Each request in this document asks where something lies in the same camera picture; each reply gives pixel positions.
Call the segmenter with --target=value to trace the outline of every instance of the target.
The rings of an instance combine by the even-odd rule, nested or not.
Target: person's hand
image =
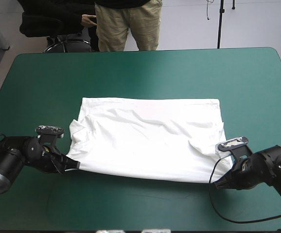
[[[96,26],[97,24],[94,23],[91,18],[96,18],[96,16],[82,15],[81,25],[88,28]]]

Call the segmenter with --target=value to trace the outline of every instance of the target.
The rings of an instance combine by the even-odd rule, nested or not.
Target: tripod stand
[[[236,9],[235,7],[235,0],[232,0],[232,9]],[[220,48],[220,37],[222,31],[222,20],[223,20],[223,13],[224,10],[224,0],[220,0],[220,9],[219,9],[219,26],[218,26],[218,39],[217,39],[217,48]]]

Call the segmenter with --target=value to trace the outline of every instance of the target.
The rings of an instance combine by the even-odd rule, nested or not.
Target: khaki pants
[[[123,51],[128,28],[139,50],[156,50],[159,42],[162,0],[141,7],[112,9],[95,4],[100,51]]]

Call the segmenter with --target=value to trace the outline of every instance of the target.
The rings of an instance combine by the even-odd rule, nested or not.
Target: green table
[[[0,133],[65,128],[82,97],[217,98],[226,137],[246,136],[253,151],[281,145],[281,61],[272,48],[24,54],[0,91]],[[237,220],[281,213],[272,187],[218,190],[221,212]],[[237,225],[216,215],[206,184],[116,177],[84,171],[43,174],[25,167],[0,196],[0,230],[276,230],[281,219]]]

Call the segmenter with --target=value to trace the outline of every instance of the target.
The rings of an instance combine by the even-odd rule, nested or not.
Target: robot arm
[[[231,152],[234,165],[214,182],[215,187],[241,190],[251,189],[265,182],[281,195],[281,147],[274,146],[253,153],[247,144],[246,137],[239,137],[216,146],[219,151]]]
[[[46,173],[79,168],[78,161],[63,155],[55,145],[63,137],[64,129],[38,126],[35,131],[37,137],[4,136],[0,141],[0,194],[9,190],[24,165]]]

